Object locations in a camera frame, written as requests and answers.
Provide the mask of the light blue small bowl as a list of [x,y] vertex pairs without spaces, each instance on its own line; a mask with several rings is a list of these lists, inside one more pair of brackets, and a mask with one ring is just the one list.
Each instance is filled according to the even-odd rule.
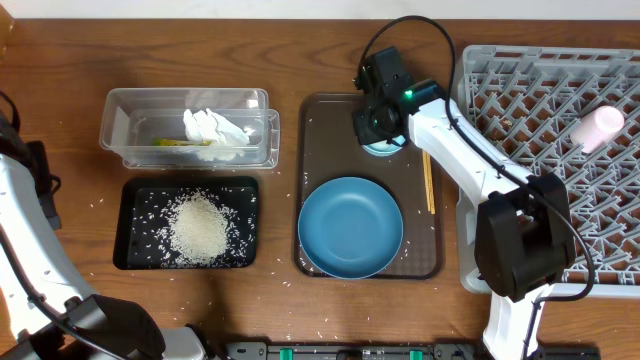
[[387,157],[400,151],[406,143],[404,136],[397,136],[389,141],[379,141],[376,143],[363,145],[363,149],[370,155],[377,157]]

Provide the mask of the wooden chopstick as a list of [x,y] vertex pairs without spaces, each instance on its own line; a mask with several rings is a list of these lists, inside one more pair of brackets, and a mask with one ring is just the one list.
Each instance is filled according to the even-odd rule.
[[433,202],[431,162],[430,162],[429,154],[425,151],[422,152],[422,162],[423,162],[423,173],[424,173],[427,208],[429,212],[432,215],[434,215],[435,210],[434,210],[434,202]]
[[436,214],[435,207],[435,194],[434,194],[434,186],[433,186],[433,172],[431,165],[431,157],[428,153],[424,152],[424,172],[425,172],[425,181],[426,188],[428,192],[428,200],[429,200],[429,211],[432,215]]

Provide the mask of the dark blue plate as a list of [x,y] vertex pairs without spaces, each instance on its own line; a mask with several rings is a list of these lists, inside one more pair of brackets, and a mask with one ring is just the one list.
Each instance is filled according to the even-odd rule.
[[403,243],[404,221],[384,187],[341,177],[320,185],[305,200],[297,235],[305,255],[323,273],[364,279],[393,262]]

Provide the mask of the white tissue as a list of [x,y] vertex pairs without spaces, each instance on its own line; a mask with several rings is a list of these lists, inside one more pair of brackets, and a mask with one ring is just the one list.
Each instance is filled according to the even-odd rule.
[[246,146],[250,142],[240,127],[209,108],[196,113],[185,110],[183,123],[186,137],[191,142],[220,146]]

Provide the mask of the pink cup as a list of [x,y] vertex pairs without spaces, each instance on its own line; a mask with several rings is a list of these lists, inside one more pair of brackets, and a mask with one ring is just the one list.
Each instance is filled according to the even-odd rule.
[[623,113],[613,106],[601,106],[584,116],[571,132],[571,142],[583,153],[592,153],[614,139],[625,122]]

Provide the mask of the pile of white rice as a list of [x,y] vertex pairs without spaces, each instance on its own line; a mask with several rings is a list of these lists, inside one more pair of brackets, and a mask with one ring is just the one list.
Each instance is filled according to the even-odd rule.
[[254,219],[201,188],[184,189],[164,205],[152,235],[162,268],[244,267],[253,253]]

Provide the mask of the yellow green snack wrapper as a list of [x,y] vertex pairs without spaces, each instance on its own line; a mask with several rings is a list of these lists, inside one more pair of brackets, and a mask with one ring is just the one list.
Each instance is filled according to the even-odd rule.
[[212,141],[188,141],[188,140],[176,140],[176,139],[167,139],[167,138],[155,138],[152,142],[153,146],[209,146],[212,144]]

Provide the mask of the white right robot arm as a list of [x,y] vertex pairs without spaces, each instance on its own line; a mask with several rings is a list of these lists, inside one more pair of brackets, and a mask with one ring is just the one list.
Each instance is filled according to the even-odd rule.
[[491,291],[482,336],[495,359],[525,359],[538,348],[541,298],[576,257],[567,190],[555,175],[535,176],[495,149],[433,80],[416,82],[394,47],[360,61],[353,114],[362,145],[398,136],[426,151],[455,181],[465,277]]

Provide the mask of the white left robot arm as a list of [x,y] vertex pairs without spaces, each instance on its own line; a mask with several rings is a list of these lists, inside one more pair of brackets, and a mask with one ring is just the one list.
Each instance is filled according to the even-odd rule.
[[60,179],[40,141],[1,116],[1,292],[16,345],[6,359],[206,359],[187,326],[161,329],[140,305],[99,294],[63,249]]

